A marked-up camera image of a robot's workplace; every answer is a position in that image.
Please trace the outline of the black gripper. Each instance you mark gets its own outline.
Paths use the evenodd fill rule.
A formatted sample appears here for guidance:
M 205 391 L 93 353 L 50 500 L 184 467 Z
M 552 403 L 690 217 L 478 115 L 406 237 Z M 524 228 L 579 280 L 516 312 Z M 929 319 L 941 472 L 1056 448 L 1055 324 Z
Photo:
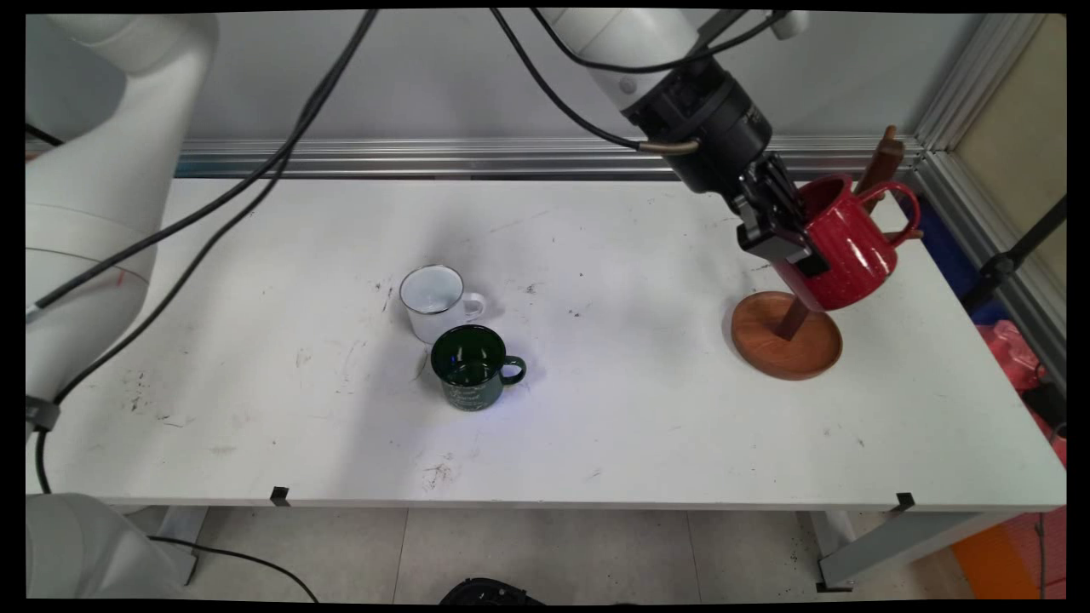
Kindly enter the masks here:
M 719 62 L 675 67 L 626 107 L 623 117 L 653 142 L 697 140 L 695 152 L 668 156 L 666 163 L 690 190 L 736 197 L 743 251 L 787 261 L 806 277 L 829 271 L 807 232 L 806 205 L 786 164 L 778 152 L 765 152 L 773 128 Z M 760 172 L 744 172 L 759 158 Z

